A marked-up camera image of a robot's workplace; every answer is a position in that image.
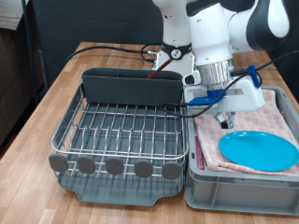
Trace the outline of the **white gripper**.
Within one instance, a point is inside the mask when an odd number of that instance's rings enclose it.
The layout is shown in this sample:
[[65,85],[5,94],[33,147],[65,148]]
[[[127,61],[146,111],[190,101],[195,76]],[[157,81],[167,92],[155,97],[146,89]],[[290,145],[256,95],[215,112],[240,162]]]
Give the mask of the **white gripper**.
[[264,105],[262,88],[256,87],[251,77],[235,77],[218,90],[209,90],[205,85],[185,85],[183,91],[189,108],[202,110],[214,105],[219,112],[227,112],[227,121],[222,113],[214,115],[222,129],[234,128],[235,112],[257,111]]

